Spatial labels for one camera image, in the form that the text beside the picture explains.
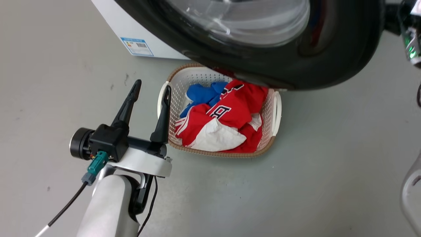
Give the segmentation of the blue energy label sticker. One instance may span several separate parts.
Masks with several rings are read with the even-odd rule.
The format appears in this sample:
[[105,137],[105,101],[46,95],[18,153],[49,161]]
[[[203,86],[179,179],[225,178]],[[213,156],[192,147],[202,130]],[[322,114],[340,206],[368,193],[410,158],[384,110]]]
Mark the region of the blue energy label sticker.
[[142,39],[120,38],[131,55],[154,57],[147,43]]

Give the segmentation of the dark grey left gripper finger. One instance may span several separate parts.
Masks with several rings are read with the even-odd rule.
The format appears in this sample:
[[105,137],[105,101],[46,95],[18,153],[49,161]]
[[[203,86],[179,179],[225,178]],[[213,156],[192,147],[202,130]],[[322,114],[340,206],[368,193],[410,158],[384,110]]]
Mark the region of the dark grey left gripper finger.
[[158,122],[150,141],[160,144],[168,142],[169,120],[170,120],[171,87],[163,85],[159,93],[157,104]]
[[112,127],[120,127],[125,130],[129,129],[129,123],[132,115],[132,110],[135,102],[139,98],[140,90],[141,90],[142,81],[140,79],[136,80],[131,88],[128,96],[124,100],[120,110],[116,114],[111,126]]

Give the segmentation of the white perforated laundry basket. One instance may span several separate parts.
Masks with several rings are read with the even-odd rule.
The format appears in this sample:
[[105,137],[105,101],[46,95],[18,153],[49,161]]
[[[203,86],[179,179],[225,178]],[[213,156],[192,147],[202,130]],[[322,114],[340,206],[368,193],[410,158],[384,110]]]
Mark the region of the white perforated laundry basket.
[[281,117],[282,117],[282,100],[278,90],[269,89],[266,100],[260,111],[263,120],[262,138],[257,146],[257,151],[253,153],[226,153],[226,152],[209,152],[203,150],[192,149],[182,146],[182,140],[176,138],[175,126],[176,120],[182,109],[187,106],[185,93],[190,85],[201,84],[202,86],[210,86],[212,82],[230,82],[233,79],[213,71],[199,63],[189,63],[179,66],[175,69],[162,85],[157,103],[157,116],[159,117],[162,106],[161,101],[167,87],[171,87],[170,99],[170,119],[168,131],[168,143],[175,149],[182,150],[197,155],[227,158],[252,158],[266,153],[275,141],[278,133]]

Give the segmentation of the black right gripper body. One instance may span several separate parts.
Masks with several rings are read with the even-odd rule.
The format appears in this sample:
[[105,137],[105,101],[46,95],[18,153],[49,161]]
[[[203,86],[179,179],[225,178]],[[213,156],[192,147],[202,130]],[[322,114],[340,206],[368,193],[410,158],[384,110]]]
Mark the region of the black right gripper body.
[[402,38],[407,60],[421,68],[421,0],[387,3],[384,28]]

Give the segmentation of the blue garment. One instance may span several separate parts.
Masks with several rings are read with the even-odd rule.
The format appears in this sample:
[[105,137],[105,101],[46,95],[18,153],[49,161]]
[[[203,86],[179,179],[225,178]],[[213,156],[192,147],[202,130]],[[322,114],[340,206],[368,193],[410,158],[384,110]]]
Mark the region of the blue garment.
[[207,104],[212,107],[217,104],[227,84],[228,82],[213,82],[210,87],[204,87],[201,84],[191,85],[185,93],[189,104],[180,113],[180,118],[186,117],[189,109],[193,106]]

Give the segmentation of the white washing machine body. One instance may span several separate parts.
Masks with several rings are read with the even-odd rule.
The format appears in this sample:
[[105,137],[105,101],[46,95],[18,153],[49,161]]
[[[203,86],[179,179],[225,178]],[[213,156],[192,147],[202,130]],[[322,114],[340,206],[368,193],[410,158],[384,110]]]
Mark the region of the white washing machine body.
[[164,43],[126,13],[115,0],[91,0],[107,24],[119,38],[143,39],[155,58],[188,60],[187,57]]

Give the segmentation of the black round washing machine door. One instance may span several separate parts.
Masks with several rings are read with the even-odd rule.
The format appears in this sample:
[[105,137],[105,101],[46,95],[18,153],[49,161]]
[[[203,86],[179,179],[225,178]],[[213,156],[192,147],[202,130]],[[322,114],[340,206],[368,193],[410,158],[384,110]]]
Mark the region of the black round washing machine door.
[[318,90],[361,71],[385,0],[114,0],[167,45],[233,79]]

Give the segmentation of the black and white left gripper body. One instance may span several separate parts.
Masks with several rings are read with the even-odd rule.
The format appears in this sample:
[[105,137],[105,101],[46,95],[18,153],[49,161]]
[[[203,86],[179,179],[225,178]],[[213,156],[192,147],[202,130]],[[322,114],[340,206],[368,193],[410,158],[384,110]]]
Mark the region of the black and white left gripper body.
[[[73,157],[89,160],[90,150],[88,139],[94,130],[80,128],[72,136],[69,150]],[[157,177],[169,177],[172,164],[166,156],[165,144],[158,144],[135,137],[128,137],[129,148],[118,163],[108,162],[99,173],[99,178],[113,174],[116,170],[134,174],[151,174]]]

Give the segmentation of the red and white jersey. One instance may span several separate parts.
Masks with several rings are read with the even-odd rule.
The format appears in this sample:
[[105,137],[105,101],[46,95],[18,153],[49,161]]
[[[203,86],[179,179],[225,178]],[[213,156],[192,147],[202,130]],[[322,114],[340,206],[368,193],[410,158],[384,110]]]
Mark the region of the red and white jersey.
[[197,150],[253,153],[262,138],[260,111],[267,95],[265,87],[232,80],[217,104],[193,106],[177,120],[176,138],[184,147]]

